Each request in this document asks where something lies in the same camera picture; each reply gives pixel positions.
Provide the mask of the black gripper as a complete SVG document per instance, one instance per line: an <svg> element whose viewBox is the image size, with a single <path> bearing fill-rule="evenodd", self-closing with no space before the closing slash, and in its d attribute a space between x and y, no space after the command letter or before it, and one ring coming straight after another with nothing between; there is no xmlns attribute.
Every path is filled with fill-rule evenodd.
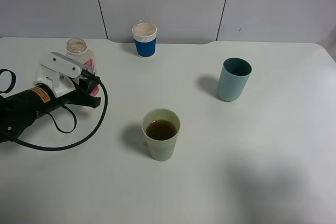
<svg viewBox="0 0 336 224"><path fill-rule="evenodd" d="M19 138L37 119L68 103L94 109L101 104L101 98L91 95L98 86L96 80L80 79L74 86L75 91L59 98L45 84L1 98L1 134Z"/></svg>

